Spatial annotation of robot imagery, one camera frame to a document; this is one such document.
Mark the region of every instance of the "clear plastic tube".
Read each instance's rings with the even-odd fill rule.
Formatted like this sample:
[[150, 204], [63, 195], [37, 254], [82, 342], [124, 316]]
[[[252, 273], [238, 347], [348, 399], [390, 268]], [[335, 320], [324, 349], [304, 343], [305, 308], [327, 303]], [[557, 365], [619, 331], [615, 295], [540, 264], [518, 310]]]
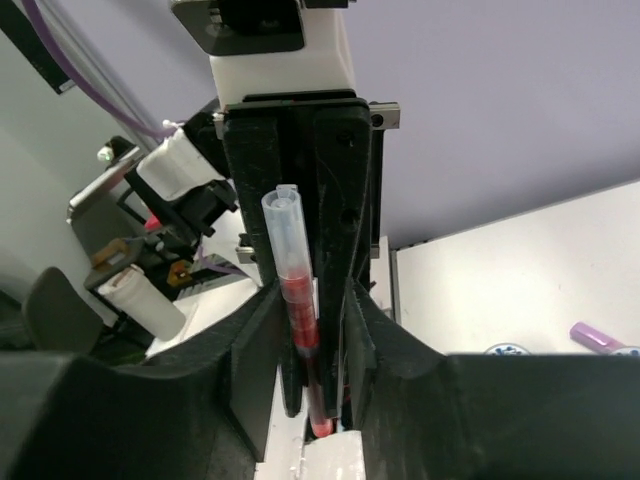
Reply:
[[293, 342], [307, 367], [311, 428], [316, 437], [326, 437], [333, 433], [333, 421], [326, 416], [319, 380], [320, 336], [313, 303], [313, 273], [297, 187], [278, 185], [276, 190], [264, 196], [262, 208], [282, 295], [287, 302]]

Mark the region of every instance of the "purple cable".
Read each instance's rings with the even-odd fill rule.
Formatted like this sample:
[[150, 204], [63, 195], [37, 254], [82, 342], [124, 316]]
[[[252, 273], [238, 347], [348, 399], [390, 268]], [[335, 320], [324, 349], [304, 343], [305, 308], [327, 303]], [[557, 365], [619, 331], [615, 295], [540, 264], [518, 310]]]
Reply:
[[40, 12], [40, 8], [38, 7], [36, 0], [22, 0], [22, 5], [24, 5], [25, 12], [27, 13], [27, 17], [29, 17], [29, 20], [31, 21], [33, 29], [38, 34], [38, 37], [40, 37], [42, 44], [45, 46], [49, 54], [60, 66], [62, 71], [64, 71], [64, 73], [66, 73], [69, 78], [73, 80], [84, 93], [87, 94], [89, 98], [91, 98], [100, 107], [102, 107], [104, 110], [109, 112], [111, 115], [113, 115], [128, 127], [131, 127], [132, 129], [144, 133], [145, 135], [148, 135], [152, 138], [162, 140], [175, 131], [174, 129], [153, 130], [138, 122], [137, 120], [131, 118], [124, 112], [120, 111], [100, 92], [93, 88], [93, 86], [87, 80], [85, 80], [82, 74], [78, 70], [76, 70], [73, 64], [69, 61], [62, 49], [58, 46], [58, 43], [53, 37], [51, 30], [49, 30], [46, 21], [42, 17], [42, 13]]
[[227, 273], [229, 275], [244, 275], [245, 277], [247, 276], [246, 273], [238, 268], [221, 267], [220, 265], [216, 265], [204, 256], [203, 251], [204, 247], [202, 246], [201, 242], [197, 252], [198, 260], [200, 260], [200, 262], [209, 270], [212, 270], [214, 272]]

